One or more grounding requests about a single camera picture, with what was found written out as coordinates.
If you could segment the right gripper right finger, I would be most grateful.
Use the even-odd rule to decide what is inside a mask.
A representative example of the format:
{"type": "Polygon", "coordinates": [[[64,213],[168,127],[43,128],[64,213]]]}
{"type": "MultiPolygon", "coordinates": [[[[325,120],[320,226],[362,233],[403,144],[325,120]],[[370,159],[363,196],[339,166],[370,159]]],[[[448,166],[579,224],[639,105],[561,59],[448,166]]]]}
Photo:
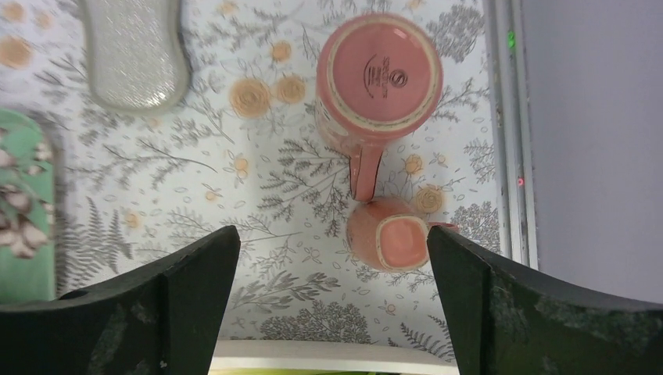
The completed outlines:
{"type": "Polygon", "coordinates": [[[460,373],[661,373],[660,304],[558,280],[445,227],[427,245],[460,373]]]}

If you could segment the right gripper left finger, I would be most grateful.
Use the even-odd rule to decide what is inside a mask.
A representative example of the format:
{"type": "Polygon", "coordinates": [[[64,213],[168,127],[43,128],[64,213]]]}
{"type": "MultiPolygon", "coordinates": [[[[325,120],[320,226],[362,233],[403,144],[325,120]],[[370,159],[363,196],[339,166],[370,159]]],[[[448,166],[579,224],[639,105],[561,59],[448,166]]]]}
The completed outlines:
{"type": "Polygon", "coordinates": [[[3,305],[2,373],[208,373],[240,247],[227,226],[55,301],[3,305]]]}

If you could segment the small pink mug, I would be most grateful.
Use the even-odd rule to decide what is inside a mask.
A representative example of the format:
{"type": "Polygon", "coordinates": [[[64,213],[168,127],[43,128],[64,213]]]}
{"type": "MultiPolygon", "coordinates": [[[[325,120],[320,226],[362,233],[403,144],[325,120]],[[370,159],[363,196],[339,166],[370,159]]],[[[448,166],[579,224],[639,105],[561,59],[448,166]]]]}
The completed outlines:
{"type": "Polygon", "coordinates": [[[351,212],[346,237],[351,252],[367,266],[404,273],[429,261],[427,237],[434,226],[460,231],[456,224],[427,220],[402,198],[380,197],[359,204],[351,212]]]}

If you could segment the green floral tray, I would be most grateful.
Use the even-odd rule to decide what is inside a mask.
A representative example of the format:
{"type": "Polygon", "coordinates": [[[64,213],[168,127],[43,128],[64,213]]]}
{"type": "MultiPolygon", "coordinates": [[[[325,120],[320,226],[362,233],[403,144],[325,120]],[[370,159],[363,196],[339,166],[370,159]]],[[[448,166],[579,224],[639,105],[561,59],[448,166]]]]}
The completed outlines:
{"type": "Polygon", "coordinates": [[[56,294],[56,184],[51,143],[20,112],[1,111],[1,302],[56,294]]]}

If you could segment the tall pink patterned mug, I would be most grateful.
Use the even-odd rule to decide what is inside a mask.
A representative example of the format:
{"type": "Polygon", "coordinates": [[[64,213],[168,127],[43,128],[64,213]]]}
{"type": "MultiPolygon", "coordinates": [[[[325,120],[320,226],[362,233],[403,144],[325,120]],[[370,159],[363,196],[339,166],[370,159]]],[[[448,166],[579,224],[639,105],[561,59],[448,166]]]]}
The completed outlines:
{"type": "Polygon", "coordinates": [[[349,158],[354,200],[372,200],[386,146],[416,131],[442,90],[437,50],[406,18],[371,13],[331,34],[317,61],[315,120],[324,141],[349,158]]]}

